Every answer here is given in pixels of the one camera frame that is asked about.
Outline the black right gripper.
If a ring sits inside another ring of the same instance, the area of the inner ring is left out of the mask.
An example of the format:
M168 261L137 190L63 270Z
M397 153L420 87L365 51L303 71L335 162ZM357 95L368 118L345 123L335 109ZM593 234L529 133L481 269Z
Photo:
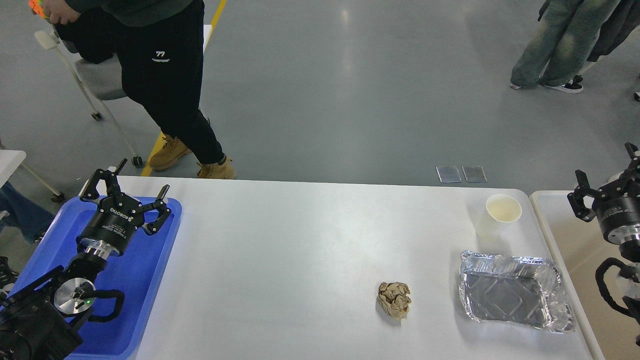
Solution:
M594 189L586 173L576 170L577 186L567 194L574 216L585 223L597 216L602 237L615 245L639 243L639 148L631 142L626 142L624 147L630 163L619 179ZM593 209L585 205L585 198L594 199Z

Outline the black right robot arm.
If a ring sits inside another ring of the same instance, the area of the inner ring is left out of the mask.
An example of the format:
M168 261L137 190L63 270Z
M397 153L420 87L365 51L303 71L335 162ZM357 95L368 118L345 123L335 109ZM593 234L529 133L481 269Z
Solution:
M606 258L595 271L602 299L616 312L640 321L640 160L639 148L624 144L630 164L617 178L595 189L588 177L576 170L577 185L567 194L574 216L585 223L597 219L603 239L618 247L622 260ZM622 292L619 305L605 282L608 269L618 268L616 282Z

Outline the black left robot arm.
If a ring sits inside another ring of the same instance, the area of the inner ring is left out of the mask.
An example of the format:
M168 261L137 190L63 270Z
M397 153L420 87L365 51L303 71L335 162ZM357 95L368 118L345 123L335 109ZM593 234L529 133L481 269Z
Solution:
M164 185L153 202L121 191L114 170L98 169L79 200L96 205L96 212L76 237L77 254L67 266L57 266L2 301L1 358L3 360L63 360L82 343L87 322L106 323L120 314L126 295L120 289L98 289L96 280L110 256L122 256L135 233L152 236L172 210Z

